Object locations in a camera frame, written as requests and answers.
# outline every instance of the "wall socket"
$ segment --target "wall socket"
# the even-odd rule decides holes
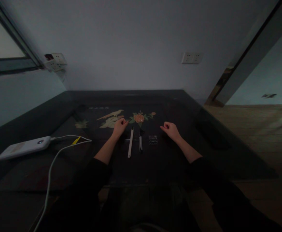
[[[277,94],[276,93],[266,93],[262,97],[264,98],[274,98]]]
[[[60,65],[67,65],[67,61],[62,53],[51,53],[54,61]]]
[[[44,63],[45,67],[53,72],[57,72],[59,70],[64,69],[60,64],[56,63],[54,60],[50,60],[46,63]]]
[[[199,64],[202,61],[204,53],[185,52],[182,59],[182,64]]]

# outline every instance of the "black sleeve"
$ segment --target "black sleeve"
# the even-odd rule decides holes
[[[212,200],[215,217],[223,231],[282,231],[279,224],[254,208],[241,190],[205,158],[191,163],[188,173]]]
[[[106,164],[92,159],[79,178],[52,205],[39,231],[90,231],[100,212],[98,192],[110,173]]]

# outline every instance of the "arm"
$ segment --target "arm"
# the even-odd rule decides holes
[[[282,231],[282,227],[254,208],[241,190],[227,180],[179,134],[176,125],[165,122],[160,127],[181,148],[190,163],[188,172],[210,197],[215,217],[224,231],[259,228]]]
[[[114,147],[115,147],[115,144],[117,143],[120,136],[124,132],[128,123],[129,122],[126,121],[123,118],[116,121],[111,137],[103,145],[103,147],[100,149],[100,151],[94,156],[95,159],[100,160],[101,162],[105,163],[106,165],[109,164],[110,159],[111,159],[111,155],[112,155]]]
[[[39,226],[39,231],[90,230],[100,211],[98,192],[110,176],[108,164],[114,146],[124,132],[128,121],[115,123],[113,134],[83,170],[71,186],[52,205],[48,215]]]
[[[200,155],[192,146],[190,146],[181,136],[175,124],[165,122],[160,128],[180,147],[187,161],[191,164],[196,159],[201,158]]]

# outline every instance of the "wooden floor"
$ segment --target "wooden floor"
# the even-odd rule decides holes
[[[282,105],[205,105],[205,109],[251,147],[279,174],[275,180],[236,183],[252,204],[282,226]],[[202,231],[221,231],[203,190],[190,194],[190,208]]]

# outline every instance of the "table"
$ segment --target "table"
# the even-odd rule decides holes
[[[119,110],[123,110],[119,115],[100,119]],[[188,166],[186,159],[177,145],[159,128],[164,121],[174,122],[182,137],[231,180],[277,177],[272,168],[183,90],[66,91],[0,127],[0,153],[11,144],[47,135],[59,137],[75,134],[92,139],[92,143],[64,150],[57,158],[52,172],[51,194],[58,195],[79,175],[111,135],[113,129],[105,125],[110,123],[107,120],[122,116],[132,120],[133,113],[153,117],[141,126],[144,151],[139,153],[140,127],[133,122],[128,125],[114,149],[110,162],[113,172],[106,183],[108,187],[193,185],[185,174]],[[202,123],[218,131],[218,134],[213,133],[214,140],[223,138],[230,146],[214,148],[198,129]],[[132,126],[135,133],[129,159],[127,140]],[[149,135],[157,136],[157,144],[149,143]],[[44,151],[0,161],[0,192],[21,191],[44,197],[52,159],[59,149],[73,141],[74,138],[62,139],[52,142]]]

